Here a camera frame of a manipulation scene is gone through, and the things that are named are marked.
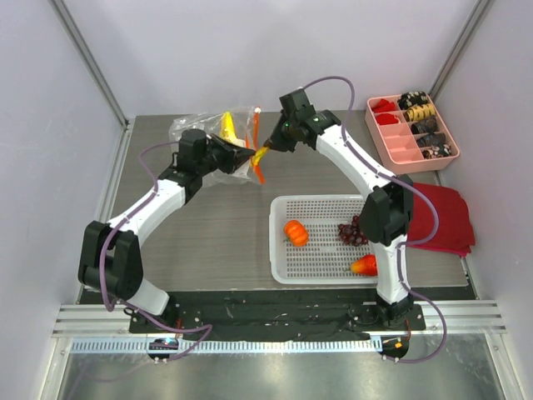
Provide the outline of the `clear zip bag orange zipper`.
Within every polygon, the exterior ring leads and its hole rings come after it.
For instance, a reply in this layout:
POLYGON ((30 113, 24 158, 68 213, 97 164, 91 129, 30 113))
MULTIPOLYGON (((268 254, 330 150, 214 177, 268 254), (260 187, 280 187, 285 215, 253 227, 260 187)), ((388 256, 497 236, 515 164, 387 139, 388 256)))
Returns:
MULTIPOLYGON (((251 133, 252 131, 252 113, 255 108, 257 107, 234 107, 225 111, 232 113, 237 135, 241 139, 244 138, 244 133, 251 133)), ((184 131, 192 128, 201 129, 211 137, 218 136, 221 138, 221 118, 223 113, 201 113, 176 118, 169 129, 169 138, 171 141, 177 142, 184 131)), ((219 170, 210 172, 202 179, 202 183, 204 187, 212 187, 217 184, 264 184, 265 178, 260 166, 254 168, 249 161, 233 174, 225 174, 219 170)))

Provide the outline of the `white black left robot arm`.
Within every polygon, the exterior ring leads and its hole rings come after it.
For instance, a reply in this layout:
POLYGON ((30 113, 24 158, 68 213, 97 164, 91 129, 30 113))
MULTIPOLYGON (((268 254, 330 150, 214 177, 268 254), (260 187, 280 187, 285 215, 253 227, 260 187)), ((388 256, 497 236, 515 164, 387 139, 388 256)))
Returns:
POLYGON ((99 290, 105 303, 123 300, 149 313, 148 322, 161 333, 176 326, 177 311, 171 295, 145 277, 143 243, 197 194, 205 176, 234 175, 256 153, 201 129, 186 130, 174 144, 170 165, 152 176, 152 187, 143 197, 108 222, 87 225, 77 273, 79 282, 99 290))

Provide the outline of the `yellow toy banana bunch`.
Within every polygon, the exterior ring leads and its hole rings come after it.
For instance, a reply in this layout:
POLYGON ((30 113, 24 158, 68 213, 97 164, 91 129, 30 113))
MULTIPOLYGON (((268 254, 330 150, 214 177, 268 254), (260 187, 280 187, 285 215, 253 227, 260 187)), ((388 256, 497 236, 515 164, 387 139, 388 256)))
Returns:
POLYGON ((244 138, 241 139, 237 135, 234 119, 231 112, 224 112, 221 118, 221 131, 220 137, 227 142, 237 145, 239 147, 250 148, 256 151, 256 154, 252 157, 251 165, 254 168, 258 168, 260 161, 264 155, 268 152, 266 147, 259 147, 259 127, 260 116, 262 109, 256 107, 252 113, 252 131, 251 133, 244 133, 244 138))

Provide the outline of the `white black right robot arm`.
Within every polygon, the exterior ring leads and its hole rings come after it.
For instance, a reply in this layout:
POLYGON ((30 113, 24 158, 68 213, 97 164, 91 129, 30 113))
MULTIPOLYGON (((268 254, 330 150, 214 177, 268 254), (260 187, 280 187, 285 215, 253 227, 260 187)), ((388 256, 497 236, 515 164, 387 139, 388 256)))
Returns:
POLYGON ((354 184, 365 201, 359 227, 376 257, 376 319, 397 328, 413 308, 406 283, 407 230, 413 216, 413 182, 376 162, 331 111, 317 111, 304 89, 280 97, 281 116, 264 145, 294 152, 303 143, 328 158, 354 184))

